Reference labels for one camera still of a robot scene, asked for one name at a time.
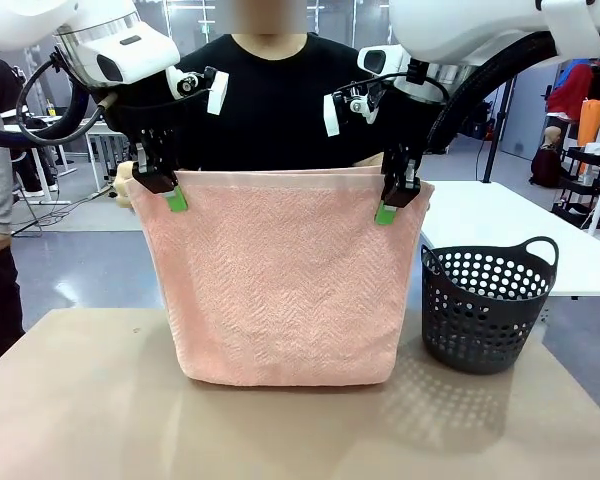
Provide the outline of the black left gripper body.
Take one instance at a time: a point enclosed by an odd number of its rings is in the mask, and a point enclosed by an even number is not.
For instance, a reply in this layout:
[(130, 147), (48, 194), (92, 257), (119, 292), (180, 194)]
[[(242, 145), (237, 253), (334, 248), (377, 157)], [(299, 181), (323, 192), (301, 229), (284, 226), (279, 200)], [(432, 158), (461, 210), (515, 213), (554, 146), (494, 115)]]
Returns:
[(162, 87), (116, 87), (105, 89), (104, 96), (114, 97), (104, 113), (105, 123), (133, 142), (140, 139), (142, 130), (163, 128), (178, 104), (169, 89)]

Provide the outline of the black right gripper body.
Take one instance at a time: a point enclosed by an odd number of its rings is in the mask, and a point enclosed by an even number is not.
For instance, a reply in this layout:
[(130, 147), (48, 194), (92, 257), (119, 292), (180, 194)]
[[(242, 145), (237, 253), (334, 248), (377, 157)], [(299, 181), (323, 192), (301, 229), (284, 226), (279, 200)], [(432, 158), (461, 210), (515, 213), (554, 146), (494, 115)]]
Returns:
[(383, 150), (398, 145), (409, 150), (424, 150), (433, 125), (433, 105), (391, 88), (380, 102), (379, 123)]

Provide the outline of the person's right hand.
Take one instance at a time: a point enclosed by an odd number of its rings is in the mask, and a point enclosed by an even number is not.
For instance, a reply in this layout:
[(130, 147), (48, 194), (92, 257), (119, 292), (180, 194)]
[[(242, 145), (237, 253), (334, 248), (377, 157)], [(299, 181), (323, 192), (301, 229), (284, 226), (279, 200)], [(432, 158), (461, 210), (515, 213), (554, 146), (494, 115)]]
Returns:
[(125, 161), (118, 165), (113, 188), (116, 193), (116, 203), (120, 208), (133, 210), (127, 191), (127, 183), (133, 178), (133, 161)]

